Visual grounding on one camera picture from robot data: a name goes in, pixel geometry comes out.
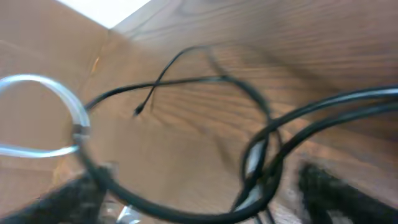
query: wire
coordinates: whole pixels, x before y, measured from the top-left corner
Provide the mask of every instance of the wire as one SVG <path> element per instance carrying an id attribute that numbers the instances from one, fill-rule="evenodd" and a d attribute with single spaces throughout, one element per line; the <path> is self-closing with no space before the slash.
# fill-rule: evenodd
<path id="1" fill-rule="evenodd" d="M 270 224 L 276 224 L 274 217 L 272 216 L 271 211 L 269 208 L 266 208 L 266 217 L 268 218 L 268 221 Z"/>
<path id="2" fill-rule="evenodd" d="M 26 81 L 38 82 L 58 95 L 65 106 L 67 106 L 72 117 L 72 122 L 75 126 L 84 129 L 88 129 L 90 127 L 90 119 L 88 118 L 88 114 L 80 100 L 68 88 L 50 78 L 35 74 L 11 75 L 0 79 L 0 93 L 12 85 Z M 0 144 L 0 155 L 25 158 L 45 158 L 66 155 L 76 151 L 77 149 L 78 148 L 76 146 L 68 146 L 55 150 L 43 150 Z"/>
<path id="3" fill-rule="evenodd" d="M 186 78 L 181 80 L 169 80 L 161 81 L 167 69 L 178 59 L 182 54 L 189 52 L 194 49 L 208 49 L 206 46 L 190 47 L 188 49 L 182 50 L 177 54 L 169 64 L 164 68 L 159 78 L 154 83 L 141 83 L 137 85 L 129 85 L 121 88 L 117 88 L 102 95 L 98 96 L 91 102 L 89 102 L 85 108 L 91 111 L 98 103 L 109 98 L 110 96 L 141 88 L 151 88 L 150 93 L 147 98 L 141 103 L 136 110 L 136 114 L 139 114 L 145 107 L 147 101 L 149 100 L 151 94 L 154 92 L 155 88 L 158 86 L 168 86 L 177 85 L 183 83 L 230 83 L 239 89 L 241 89 L 245 94 L 247 94 L 250 99 L 252 99 L 258 105 L 258 108 L 264 113 L 267 118 L 267 126 L 259 131 L 249 142 L 246 150 L 243 154 L 243 159 L 241 163 L 241 179 L 243 181 L 243 189 L 238 195 L 233 211 L 229 213 L 222 214 L 197 214 L 183 212 L 176 210 L 174 208 L 166 207 L 163 205 L 158 205 L 156 203 L 150 202 L 130 191 L 120 186 L 115 180 L 113 180 L 108 174 L 102 172 L 98 169 L 98 166 L 93 162 L 91 157 L 86 151 L 86 146 L 84 144 L 84 137 L 77 131 L 75 133 L 75 144 L 80 148 L 76 152 L 78 158 L 83 163 L 88 172 L 98 181 L 99 184 L 105 185 L 113 194 L 115 194 L 120 200 L 125 204 L 130 204 L 134 206 L 139 211 L 146 213 L 152 217 L 165 220 L 173 223 L 192 223 L 192 224 L 213 224 L 213 223 L 237 223 L 248 218 L 258 217 L 258 213 L 265 210 L 269 214 L 269 220 L 272 222 L 273 217 L 268 210 L 268 203 L 272 200 L 277 192 L 279 186 L 282 171 L 283 171 L 283 161 L 284 159 L 304 140 L 310 136 L 322 131 L 326 128 L 332 127 L 337 124 L 346 123 L 352 120 L 365 118 L 367 116 L 372 116 L 381 113 L 387 113 L 389 111 L 398 110 L 398 103 L 396 102 L 398 96 L 398 86 L 384 86 L 379 88 L 368 88 L 365 90 L 352 91 L 349 93 L 339 94 L 332 96 L 330 98 L 310 103 L 307 106 L 293 110 L 288 114 L 272 119 L 270 116 L 271 110 L 268 107 L 267 100 L 250 84 L 238 80 L 230 75 L 218 65 L 214 57 L 208 55 L 208 60 L 212 68 L 218 73 L 215 77 L 201 77 L 201 78 Z M 351 101 L 358 100 L 368 100 L 368 99 L 392 99 L 387 102 L 381 102 L 373 105 L 367 105 L 363 108 L 356 110 L 350 110 L 344 113 L 340 113 L 337 116 L 330 116 L 325 119 L 314 122 L 313 124 L 307 126 L 302 131 L 297 133 L 292 139 L 283 143 L 279 132 L 277 131 L 279 127 L 288 123 L 289 121 L 296 119 L 302 115 L 312 113 L 316 110 L 321 110 L 330 106 L 339 105 L 342 103 L 349 103 Z M 266 157 L 267 148 L 269 145 L 270 135 L 274 134 L 279 143 L 279 152 L 272 159 L 269 166 L 264 167 L 264 161 Z M 246 165 L 248 163 L 248 157 L 252 153 L 252 149 L 256 144 L 262 144 L 261 150 L 259 152 L 259 159 L 254 168 L 254 171 L 250 172 L 248 175 L 246 173 Z M 245 202 L 250 193 L 256 188 L 261 186 L 261 196 L 259 199 L 248 204 L 246 207 L 235 209 Z"/>
<path id="4" fill-rule="evenodd" d="M 260 219 L 260 216 L 257 214 L 254 216 L 254 224 L 262 224 L 262 221 Z"/>

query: wood grain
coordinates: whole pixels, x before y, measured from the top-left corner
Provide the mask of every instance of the wood grain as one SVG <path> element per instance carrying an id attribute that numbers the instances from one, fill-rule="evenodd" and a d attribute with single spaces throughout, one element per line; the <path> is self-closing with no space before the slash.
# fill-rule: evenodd
<path id="1" fill-rule="evenodd" d="M 0 2 L 0 78 L 37 73 L 78 93 L 108 31 L 57 1 Z M 66 107 L 50 90 L 23 83 L 0 97 L 0 142 L 39 149 L 70 144 Z M 46 193 L 60 158 L 0 156 L 0 215 Z"/>
<path id="2" fill-rule="evenodd" d="M 273 116 L 282 116 L 336 93 L 396 83 L 397 9 L 393 0 L 152 0 L 110 32 L 83 99 L 155 80 L 185 47 L 219 44 L 212 48 L 218 62 L 264 94 Z M 197 51 L 184 55 L 165 79 L 214 74 Z M 118 161 L 121 182 L 151 200 L 194 212 L 227 211 L 239 190 L 239 155 L 264 126 L 263 115 L 233 86 L 188 84 L 159 88 L 151 107 L 133 118 L 147 92 L 115 96 L 96 109 L 93 154 Z M 283 137 L 359 105 L 303 116 L 283 127 Z M 397 207 L 396 123 L 391 113 L 311 137 L 288 159 L 272 209 L 294 205 L 287 214 L 295 213 L 299 196 L 288 192 L 295 191 L 303 160 Z"/>

